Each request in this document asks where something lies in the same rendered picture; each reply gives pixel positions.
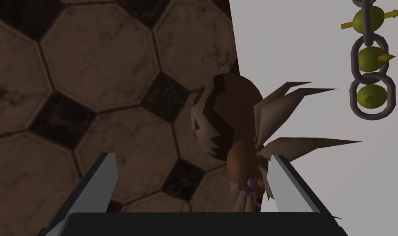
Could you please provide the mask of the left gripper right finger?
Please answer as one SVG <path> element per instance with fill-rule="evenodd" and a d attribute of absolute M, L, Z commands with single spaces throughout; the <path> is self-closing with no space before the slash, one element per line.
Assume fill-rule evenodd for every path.
<path fill-rule="evenodd" d="M 314 191 L 283 155 L 271 157 L 267 181 L 279 212 L 327 212 Z"/>

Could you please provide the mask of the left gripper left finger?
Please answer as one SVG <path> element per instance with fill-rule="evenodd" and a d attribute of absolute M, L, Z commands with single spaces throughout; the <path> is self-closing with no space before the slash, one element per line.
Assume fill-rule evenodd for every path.
<path fill-rule="evenodd" d="M 73 213 L 105 213 L 118 179 L 115 154 L 103 152 L 58 209 L 43 236 L 61 236 Z"/>

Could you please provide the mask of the brown toy spider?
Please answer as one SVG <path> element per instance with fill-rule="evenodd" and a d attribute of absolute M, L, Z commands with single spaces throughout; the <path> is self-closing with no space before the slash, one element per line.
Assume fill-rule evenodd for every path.
<path fill-rule="evenodd" d="M 286 82 L 263 98 L 252 81 L 223 73 L 197 92 L 191 108 L 194 137 L 205 152 L 227 163 L 231 191 L 237 195 L 234 212 L 259 212 L 263 196 L 273 197 L 265 179 L 272 155 L 283 155 L 291 162 L 319 148 L 350 143 L 315 137 L 269 141 L 305 96 L 325 91 L 302 85 Z"/>

